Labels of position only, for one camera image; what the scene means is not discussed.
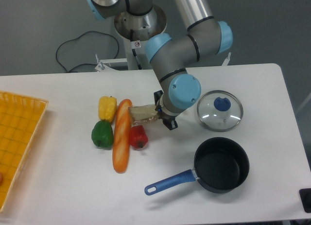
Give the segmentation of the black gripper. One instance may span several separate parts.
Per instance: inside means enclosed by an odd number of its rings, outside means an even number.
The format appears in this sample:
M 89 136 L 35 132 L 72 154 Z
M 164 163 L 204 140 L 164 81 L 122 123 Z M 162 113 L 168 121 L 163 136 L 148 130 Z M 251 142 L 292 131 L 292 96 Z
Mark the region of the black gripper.
M 162 119 L 163 124 L 169 129 L 173 130 L 178 127 L 175 120 L 174 113 L 167 110 L 162 101 L 163 91 L 159 90 L 154 93 L 155 110 L 160 119 Z

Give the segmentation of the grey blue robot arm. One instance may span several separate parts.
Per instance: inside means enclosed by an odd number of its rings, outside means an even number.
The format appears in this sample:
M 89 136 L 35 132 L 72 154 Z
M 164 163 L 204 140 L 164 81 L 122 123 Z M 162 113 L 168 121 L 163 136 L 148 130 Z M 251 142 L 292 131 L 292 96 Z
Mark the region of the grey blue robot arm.
M 175 0 L 187 35 L 173 40 L 164 32 L 167 22 L 153 0 L 87 0 L 97 19 L 114 17 L 115 29 L 131 42 L 144 42 L 144 55 L 161 90 L 154 93 L 155 109 L 163 124 L 177 128 L 176 117 L 193 106 L 201 85 L 187 73 L 189 64 L 232 46 L 233 34 L 216 21 L 207 0 Z

